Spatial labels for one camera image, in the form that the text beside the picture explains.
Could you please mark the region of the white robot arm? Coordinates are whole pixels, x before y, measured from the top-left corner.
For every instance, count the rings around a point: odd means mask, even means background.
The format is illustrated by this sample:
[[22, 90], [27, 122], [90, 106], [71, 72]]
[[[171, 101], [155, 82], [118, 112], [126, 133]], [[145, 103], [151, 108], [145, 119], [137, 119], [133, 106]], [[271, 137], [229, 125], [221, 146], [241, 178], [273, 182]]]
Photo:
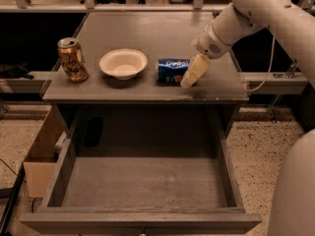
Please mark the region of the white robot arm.
[[[315, 17], [290, 0], [231, 0], [193, 41], [199, 51], [181, 81], [191, 87], [240, 38], [269, 30], [315, 87]], [[281, 167], [268, 236], [315, 236], [315, 130], [289, 150]]]

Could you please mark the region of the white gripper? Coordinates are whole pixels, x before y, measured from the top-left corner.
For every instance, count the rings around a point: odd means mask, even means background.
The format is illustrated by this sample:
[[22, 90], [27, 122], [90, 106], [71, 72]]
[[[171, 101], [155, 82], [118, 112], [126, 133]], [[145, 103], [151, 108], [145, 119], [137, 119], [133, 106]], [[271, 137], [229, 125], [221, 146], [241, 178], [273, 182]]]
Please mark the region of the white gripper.
[[233, 33], [227, 27], [215, 21], [209, 22], [191, 42], [192, 46], [202, 54], [190, 60], [180, 85], [184, 89], [191, 88], [210, 67], [211, 59], [219, 59], [229, 51], [232, 41]]

